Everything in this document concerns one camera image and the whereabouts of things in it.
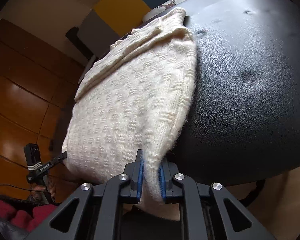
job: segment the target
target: knitted fabric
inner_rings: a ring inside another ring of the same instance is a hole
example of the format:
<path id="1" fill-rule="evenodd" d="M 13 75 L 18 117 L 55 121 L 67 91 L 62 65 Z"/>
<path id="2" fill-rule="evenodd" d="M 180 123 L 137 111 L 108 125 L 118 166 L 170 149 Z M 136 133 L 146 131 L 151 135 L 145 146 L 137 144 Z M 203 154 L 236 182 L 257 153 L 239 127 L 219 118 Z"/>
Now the knitted fabric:
<path id="1" fill-rule="evenodd" d="M 183 26 L 185 14 L 175 8 L 132 30 L 86 73 L 63 143 L 71 172 L 104 183 L 143 149 L 144 183 L 161 200 L 159 165 L 185 123 L 194 90 L 196 45 Z"/>

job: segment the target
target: yellow panel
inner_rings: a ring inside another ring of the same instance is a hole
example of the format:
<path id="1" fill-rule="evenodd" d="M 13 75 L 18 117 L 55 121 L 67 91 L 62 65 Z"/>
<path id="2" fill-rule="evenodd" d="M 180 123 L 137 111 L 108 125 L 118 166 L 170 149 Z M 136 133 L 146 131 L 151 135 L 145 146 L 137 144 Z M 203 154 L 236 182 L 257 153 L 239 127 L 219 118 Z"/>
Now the yellow panel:
<path id="1" fill-rule="evenodd" d="M 94 10 L 119 36 L 138 27 L 151 11 L 143 0 L 100 0 Z"/>

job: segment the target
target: triangular cutout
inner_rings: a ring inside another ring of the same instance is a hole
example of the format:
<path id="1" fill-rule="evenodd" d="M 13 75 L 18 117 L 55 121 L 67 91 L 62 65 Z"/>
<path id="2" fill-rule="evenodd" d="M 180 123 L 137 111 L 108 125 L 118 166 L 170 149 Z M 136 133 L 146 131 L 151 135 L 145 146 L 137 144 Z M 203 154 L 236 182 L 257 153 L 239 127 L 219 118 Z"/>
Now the triangular cutout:
<path id="1" fill-rule="evenodd" d="M 241 211 L 231 202 L 230 199 L 226 198 L 223 200 L 225 203 L 233 230 L 235 232 L 240 232 L 247 228 L 252 227 L 252 223 Z"/>
<path id="2" fill-rule="evenodd" d="M 50 227 L 56 230 L 59 230 L 63 233 L 69 231 L 70 224 L 72 222 L 75 211 L 77 210 L 77 206 L 79 204 L 79 199 L 74 199 L 66 206 L 58 215 L 55 217 L 51 223 Z"/>

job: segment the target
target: gray panel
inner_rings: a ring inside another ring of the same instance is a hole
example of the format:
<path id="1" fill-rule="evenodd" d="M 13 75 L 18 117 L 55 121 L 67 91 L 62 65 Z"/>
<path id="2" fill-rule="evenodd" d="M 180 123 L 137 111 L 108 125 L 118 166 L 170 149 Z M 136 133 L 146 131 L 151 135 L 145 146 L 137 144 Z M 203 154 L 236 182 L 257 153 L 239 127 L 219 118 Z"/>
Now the gray panel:
<path id="1" fill-rule="evenodd" d="M 79 27 L 78 38 L 100 58 L 120 36 L 91 10 Z"/>

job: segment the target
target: beige wall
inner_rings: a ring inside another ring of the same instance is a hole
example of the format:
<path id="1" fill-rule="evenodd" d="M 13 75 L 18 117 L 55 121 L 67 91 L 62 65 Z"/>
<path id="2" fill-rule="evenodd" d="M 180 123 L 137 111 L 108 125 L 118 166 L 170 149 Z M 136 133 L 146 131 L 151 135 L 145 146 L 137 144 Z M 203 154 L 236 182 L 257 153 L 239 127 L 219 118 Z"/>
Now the beige wall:
<path id="1" fill-rule="evenodd" d="M 87 59 L 65 37 L 98 0 L 9 0 L 4 18 L 85 65 Z"/>

